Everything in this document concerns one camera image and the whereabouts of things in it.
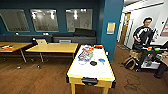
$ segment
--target box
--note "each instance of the box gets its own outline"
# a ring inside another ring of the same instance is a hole
[[[161,61],[168,66],[168,55],[163,53],[161,57]]]
[[[131,57],[136,58],[136,59],[140,58],[140,57],[141,57],[141,54],[142,54],[142,53],[137,52],[136,50],[130,50],[130,53],[129,53],[129,55],[130,55]]]

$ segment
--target bag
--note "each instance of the bag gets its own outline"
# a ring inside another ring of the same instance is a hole
[[[125,60],[124,67],[126,69],[131,69],[132,70],[132,69],[134,69],[135,64],[136,64],[136,61],[132,57],[129,57]]]

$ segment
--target black shirt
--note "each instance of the black shirt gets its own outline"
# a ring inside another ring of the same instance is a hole
[[[133,34],[133,37],[134,36],[136,36],[138,39],[141,40],[140,43],[137,40],[134,40],[134,44],[150,45],[150,42],[152,40],[152,29],[150,27],[144,27],[144,26],[138,27]]]

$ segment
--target ceiling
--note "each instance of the ceiling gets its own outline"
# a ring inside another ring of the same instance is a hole
[[[138,2],[138,1],[143,1],[143,0],[124,0],[124,7],[129,5],[129,4]]]

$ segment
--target table leg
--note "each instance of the table leg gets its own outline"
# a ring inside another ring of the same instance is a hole
[[[23,57],[24,62],[26,63],[27,61],[26,61],[26,58],[25,58],[25,56],[24,56],[24,54],[23,54],[22,49],[20,49],[20,52],[21,52],[21,54],[22,54],[22,57]]]
[[[71,90],[72,90],[72,94],[75,94],[75,84],[71,83]]]
[[[72,58],[73,58],[73,59],[75,58],[75,55],[74,55],[74,53],[72,54]]]
[[[44,59],[43,59],[41,52],[40,52],[40,57],[41,57],[41,62],[44,62]]]
[[[108,87],[104,87],[104,89],[103,89],[103,94],[108,94]]]

